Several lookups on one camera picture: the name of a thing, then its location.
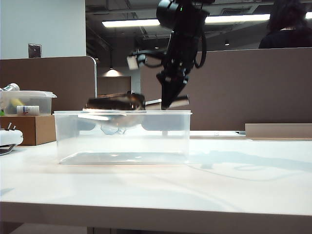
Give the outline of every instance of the fluorescent light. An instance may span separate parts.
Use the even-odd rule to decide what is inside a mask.
[[[136,27],[136,26],[157,26],[160,25],[157,19],[138,19],[138,20],[117,20],[103,21],[103,25],[110,27]]]
[[[262,15],[242,15],[242,16],[209,16],[206,18],[206,24],[232,23],[232,22],[252,22],[267,21],[270,14]],[[312,12],[306,14],[306,19],[312,19]],[[105,27],[138,27],[138,26],[157,26],[160,25],[157,19],[137,19],[137,20],[116,20],[103,21]]]
[[[306,19],[312,19],[312,12],[307,12]]]
[[[263,15],[242,15],[242,16],[210,16],[205,20],[206,24],[213,23],[231,23],[246,21],[266,21],[270,18],[270,14]]]

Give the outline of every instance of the cubicle partition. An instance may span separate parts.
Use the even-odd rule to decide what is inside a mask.
[[[97,96],[93,58],[22,58],[0,60],[0,87],[17,83],[21,90],[51,91],[52,110],[81,110]]]
[[[182,91],[190,98],[190,105],[183,109],[193,112],[191,129],[311,123],[311,58],[312,48],[208,52],[205,65],[191,71]],[[141,68],[141,88],[147,100],[161,97],[156,79],[160,70]]]

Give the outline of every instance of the plastic storage box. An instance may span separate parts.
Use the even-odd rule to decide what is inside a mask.
[[[188,161],[191,111],[55,111],[61,164]]]
[[[50,115],[52,98],[56,97],[53,93],[46,91],[2,91],[0,92],[0,107],[5,116],[23,115],[22,108],[25,106],[33,110],[33,115]]]

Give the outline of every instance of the black jacket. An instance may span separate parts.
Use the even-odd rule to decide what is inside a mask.
[[[259,49],[312,47],[312,29],[281,30],[267,34]]]

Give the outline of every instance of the white table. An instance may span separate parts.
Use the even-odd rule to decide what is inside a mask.
[[[0,157],[1,220],[116,229],[310,234],[312,142],[200,136],[192,165],[68,166],[55,142]]]

